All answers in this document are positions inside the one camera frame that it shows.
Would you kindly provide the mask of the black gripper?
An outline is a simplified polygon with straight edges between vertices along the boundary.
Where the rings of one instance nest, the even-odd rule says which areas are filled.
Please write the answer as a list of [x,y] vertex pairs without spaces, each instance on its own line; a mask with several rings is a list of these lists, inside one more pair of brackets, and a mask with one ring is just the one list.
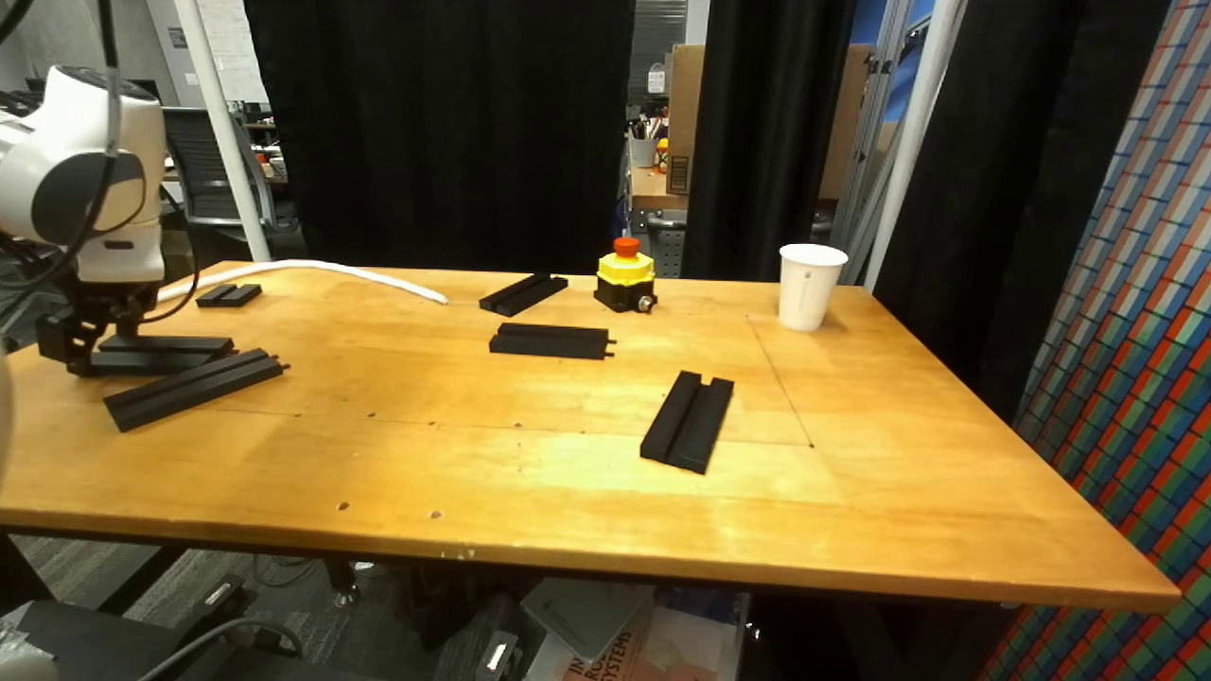
[[68,306],[32,327],[37,351],[71,375],[148,375],[155,360],[134,347],[134,329],[155,306],[155,283],[64,283]]

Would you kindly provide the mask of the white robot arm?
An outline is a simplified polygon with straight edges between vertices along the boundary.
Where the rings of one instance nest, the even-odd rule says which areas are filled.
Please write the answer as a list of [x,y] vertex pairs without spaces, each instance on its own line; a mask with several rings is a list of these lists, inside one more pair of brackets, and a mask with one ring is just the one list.
[[0,235],[50,248],[27,290],[54,283],[64,316],[32,327],[37,351],[71,375],[161,370],[138,327],[161,288],[161,108],[123,81],[113,7],[98,0],[102,62],[54,63],[31,113],[0,118]]

